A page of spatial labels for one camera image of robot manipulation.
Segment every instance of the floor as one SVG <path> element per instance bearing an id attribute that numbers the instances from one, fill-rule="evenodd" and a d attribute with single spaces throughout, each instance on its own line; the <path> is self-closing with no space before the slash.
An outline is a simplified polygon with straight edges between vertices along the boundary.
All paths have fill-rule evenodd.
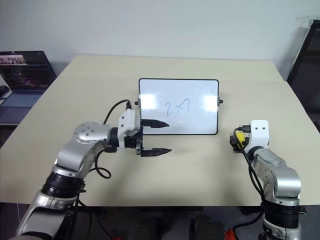
<path id="1" fill-rule="evenodd" d="M 0 142 L 4 143 L 13 129 L 0 128 Z M 15 235 L 28 205 L 15 203 L 0 203 L 0 240 L 8 240 Z M 239 223 L 248 222 L 255 216 L 244 215 L 236 206 L 208 207 L 101 207 L 102 214 L 95 214 L 90 231 L 91 240 L 107 240 L 109 237 L 100 228 L 97 218 L 104 228 L 114 237 L 127 240 L 137 222 L 147 216 L 160 218 L 163 229 L 162 240 L 188 240 L 191 219 L 199 213 L 204 213 L 212 220 L 224 224 L 224 229 L 230 229 Z M 320 205 L 307 206 L 307 214 L 300 216 L 302 239 L 320 239 Z M 89 227 L 89 214 L 80 211 L 77 219 L 73 240 L 85 240 Z M 237 230 L 239 239 L 257 240 L 263 232 L 262 221 Z"/>

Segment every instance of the small whiteboard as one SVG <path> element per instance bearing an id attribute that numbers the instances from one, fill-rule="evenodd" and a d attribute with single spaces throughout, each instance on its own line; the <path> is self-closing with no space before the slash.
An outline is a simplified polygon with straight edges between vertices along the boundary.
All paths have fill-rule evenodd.
<path id="1" fill-rule="evenodd" d="M 170 125 L 145 126 L 143 134 L 214 135 L 218 132 L 218 80 L 141 78 L 139 99 L 141 119 Z"/>

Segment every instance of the laptop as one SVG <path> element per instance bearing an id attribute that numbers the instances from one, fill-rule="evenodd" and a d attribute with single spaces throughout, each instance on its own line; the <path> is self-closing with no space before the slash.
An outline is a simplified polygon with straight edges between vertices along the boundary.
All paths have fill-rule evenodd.
<path id="1" fill-rule="evenodd" d="M 12 93 L 0 105 L 0 124 L 17 125 L 57 78 L 43 51 L 0 51 L 0 75 Z"/>

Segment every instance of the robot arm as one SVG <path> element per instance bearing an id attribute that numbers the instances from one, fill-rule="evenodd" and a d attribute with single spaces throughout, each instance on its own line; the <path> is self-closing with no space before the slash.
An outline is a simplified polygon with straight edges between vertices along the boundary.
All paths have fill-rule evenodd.
<path id="1" fill-rule="evenodd" d="M 297 172 L 269 150 L 269 124 L 253 120 L 237 128 L 230 137 L 235 152 L 249 156 L 250 164 L 263 182 L 263 229 L 266 240 L 300 240 L 299 202 L 301 180 Z"/>
<path id="2" fill-rule="evenodd" d="M 167 127 L 156 120 L 142 120 L 152 127 Z M 68 218 L 68 209 L 84 188 L 84 178 L 102 151 L 114 153 L 117 148 L 135 148 L 142 157 L 159 156 L 170 149 L 143 149 L 140 116 L 128 108 L 119 118 L 118 127 L 98 122 L 77 126 L 71 140 L 59 152 L 49 177 L 25 213 L 16 231 L 17 240 L 52 240 Z"/>

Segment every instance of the table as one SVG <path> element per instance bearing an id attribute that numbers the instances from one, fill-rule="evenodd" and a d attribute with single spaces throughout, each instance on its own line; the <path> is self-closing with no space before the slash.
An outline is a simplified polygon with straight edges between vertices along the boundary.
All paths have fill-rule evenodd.
<path id="1" fill-rule="evenodd" d="M 229 136 L 251 120 L 269 121 L 270 149 L 302 180 L 301 204 L 320 204 L 320 135 L 271 61 L 78 55 L 37 101 L 0 150 L 0 201 L 32 201 L 75 127 L 102 122 L 119 100 L 138 97 L 139 78 L 218 79 L 217 135 L 148 135 L 146 149 L 170 148 L 158 157 L 133 149 L 102 154 L 112 172 L 85 179 L 81 200 L 90 206 L 252 206 L 260 199 Z M 117 125 L 125 106 L 109 123 Z"/>

